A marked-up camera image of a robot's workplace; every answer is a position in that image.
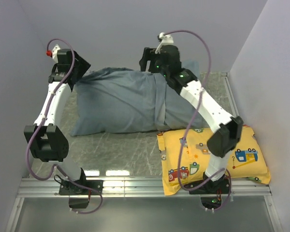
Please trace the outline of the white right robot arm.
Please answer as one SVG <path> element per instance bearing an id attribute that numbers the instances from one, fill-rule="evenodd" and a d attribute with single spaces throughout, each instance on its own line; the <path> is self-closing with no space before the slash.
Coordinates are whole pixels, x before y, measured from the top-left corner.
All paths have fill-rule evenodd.
<path id="1" fill-rule="evenodd" d="M 208 193 L 216 192 L 224 181 L 230 152 L 240 142 L 243 120 L 225 111 L 202 87 L 197 76 L 182 67 L 176 46 L 144 48 L 139 65 L 143 72 L 161 73 L 168 86 L 188 101 L 209 125 L 213 133 L 206 143 L 210 159 L 198 186 Z"/>

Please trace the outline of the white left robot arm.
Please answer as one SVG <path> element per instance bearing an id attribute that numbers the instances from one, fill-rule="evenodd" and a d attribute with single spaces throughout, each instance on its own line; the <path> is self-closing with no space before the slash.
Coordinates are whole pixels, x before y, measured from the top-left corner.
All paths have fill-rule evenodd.
<path id="1" fill-rule="evenodd" d="M 76 194 L 86 192 L 88 183 L 82 168 L 68 156 L 69 142 L 60 130 L 62 113 L 74 85 L 90 68 L 90 64 L 76 52 L 55 45 L 46 52 L 55 64 L 48 77 L 48 91 L 41 112 L 32 125 L 25 126 L 24 136 L 28 145 L 25 152 L 26 166 L 34 178 L 44 181 L 31 168 L 29 156 L 52 164 L 51 171 L 59 170 L 65 180 L 72 181 L 71 189 Z"/>

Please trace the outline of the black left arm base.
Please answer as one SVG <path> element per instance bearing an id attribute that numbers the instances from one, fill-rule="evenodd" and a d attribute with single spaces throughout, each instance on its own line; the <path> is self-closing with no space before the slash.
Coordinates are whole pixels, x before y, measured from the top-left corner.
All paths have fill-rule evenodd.
<path id="1" fill-rule="evenodd" d="M 69 197 L 69 207 L 79 210 L 86 209 L 89 205 L 91 196 L 102 194 L 102 180 L 87 180 L 84 187 L 76 186 L 70 181 L 61 180 L 58 194 Z"/>

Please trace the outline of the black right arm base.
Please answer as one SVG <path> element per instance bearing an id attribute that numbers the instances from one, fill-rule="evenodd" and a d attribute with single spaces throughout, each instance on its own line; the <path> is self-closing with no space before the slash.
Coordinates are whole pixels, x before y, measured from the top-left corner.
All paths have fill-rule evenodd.
<path id="1" fill-rule="evenodd" d="M 189 190 L 190 195 L 200 196 L 201 206 L 205 211 L 214 213 L 232 199 L 232 182 L 229 178 L 224 177 L 217 184 L 209 181 L 196 189 L 201 183 L 202 181 L 195 181 L 184 185 L 184 187 Z"/>

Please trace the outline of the blue striped pillowcase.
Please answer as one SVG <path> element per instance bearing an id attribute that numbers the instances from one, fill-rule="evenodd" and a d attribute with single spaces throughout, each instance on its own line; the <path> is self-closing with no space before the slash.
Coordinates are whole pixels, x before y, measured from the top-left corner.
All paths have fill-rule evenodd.
<path id="1" fill-rule="evenodd" d="M 87 72 L 75 88 L 71 136 L 185 129 L 195 112 L 160 73 L 103 68 Z"/>

